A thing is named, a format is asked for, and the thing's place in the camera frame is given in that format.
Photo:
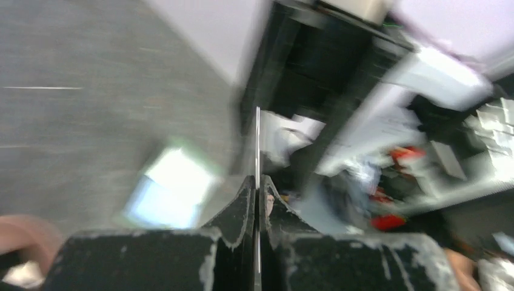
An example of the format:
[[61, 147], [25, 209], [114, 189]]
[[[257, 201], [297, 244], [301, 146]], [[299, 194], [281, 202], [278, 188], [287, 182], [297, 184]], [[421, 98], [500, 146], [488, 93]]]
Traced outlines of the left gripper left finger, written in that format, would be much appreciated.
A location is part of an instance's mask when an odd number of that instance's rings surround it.
[[255, 180], [199, 229], [97, 230], [71, 236], [43, 290], [253, 290]]

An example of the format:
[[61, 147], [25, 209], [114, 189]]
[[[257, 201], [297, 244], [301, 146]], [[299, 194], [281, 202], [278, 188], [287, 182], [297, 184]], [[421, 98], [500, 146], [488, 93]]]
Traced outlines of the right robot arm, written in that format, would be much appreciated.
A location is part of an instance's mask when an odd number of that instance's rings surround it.
[[302, 189], [350, 159], [449, 134], [513, 79], [512, 1], [269, 1], [236, 90], [236, 155]]

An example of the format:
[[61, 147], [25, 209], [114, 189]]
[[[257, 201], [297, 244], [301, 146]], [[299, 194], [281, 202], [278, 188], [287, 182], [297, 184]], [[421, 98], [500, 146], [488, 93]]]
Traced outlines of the green card holder wallet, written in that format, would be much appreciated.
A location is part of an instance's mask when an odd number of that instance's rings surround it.
[[116, 222], [140, 229], [194, 229], [222, 183], [222, 168], [206, 152], [178, 138], [158, 147]]

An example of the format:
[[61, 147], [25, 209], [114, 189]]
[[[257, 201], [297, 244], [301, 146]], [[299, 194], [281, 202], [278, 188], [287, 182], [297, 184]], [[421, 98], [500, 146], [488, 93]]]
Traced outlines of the silver VIP card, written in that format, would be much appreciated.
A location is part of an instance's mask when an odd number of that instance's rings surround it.
[[255, 265], [256, 275], [261, 274], [261, 235], [260, 235], [260, 185], [261, 185], [261, 151], [260, 151], [261, 108], [255, 108]]

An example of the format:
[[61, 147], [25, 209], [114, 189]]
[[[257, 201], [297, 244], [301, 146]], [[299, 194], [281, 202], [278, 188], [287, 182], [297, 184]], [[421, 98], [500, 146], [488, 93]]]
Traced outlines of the pink oval card tray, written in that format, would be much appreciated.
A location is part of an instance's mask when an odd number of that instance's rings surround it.
[[21, 257], [35, 262], [47, 276], [64, 237], [50, 222], [30, 215], [1, 216], [1, 254], [20, 251]]

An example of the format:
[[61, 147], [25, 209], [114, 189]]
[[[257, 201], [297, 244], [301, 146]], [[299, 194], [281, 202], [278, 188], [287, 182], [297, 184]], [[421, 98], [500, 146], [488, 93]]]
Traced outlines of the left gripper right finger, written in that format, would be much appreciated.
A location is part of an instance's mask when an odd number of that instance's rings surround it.
[[444, 251], [420, 233], [325, 235], [268, 176], [260, 184], [263, 290], [458, 290]]

